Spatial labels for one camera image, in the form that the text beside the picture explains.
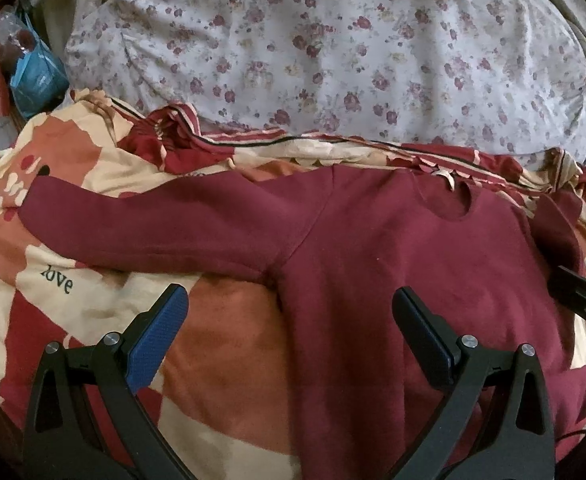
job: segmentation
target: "patterned blanket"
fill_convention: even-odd
[[[23,426],[33,374],[51,340],[90,345],[122,331],[170,283],[189,291],[190,311],[149,388],[139,394],[169,444],[201,480],[292,479],[300,475],[291,439],[289,346],[273,291],[213,275],[122,273],[62,258],[33,238],[16,209],[38,174],[52,174],[119,197],[177,175],[238,171],[264,180],[349,164],[379,171],[417,168],[472,180],[535,214],[540,195],[569,187],[582,198],[576,234],[586,250],[586,168],[562,150],[525,171],[509,156],[441,145],[394,146],[282,130],[200,131],[191,105],[148,118],[102,92],[34,117],[16,145],[0,152],[0,404]],[[586,327],[575,322],[573,366],[586,364]],[[96,391],[89,391],[95,399]],[[100,427],[116,458],[128,458],[100,404]],[[565,439],[561,456],[575,444]]]

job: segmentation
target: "black cable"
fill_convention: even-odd
[[[569,438],[570,436],[575,436],[575,435],[586,435],[586,430],[577,430],[577,431],[571,431],[570,433],[567,433],[563,436],[561,436],[560,438],[556,438],[555,442],[559,442],[561,440],[564,440],[565,438]]]

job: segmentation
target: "folded sleeve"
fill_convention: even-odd
[[[18,214],[47,247],[86,265],[268,283],[332,188],[332,168],[258,183],[233,171],[182,177],[128,198],[39,176]]]

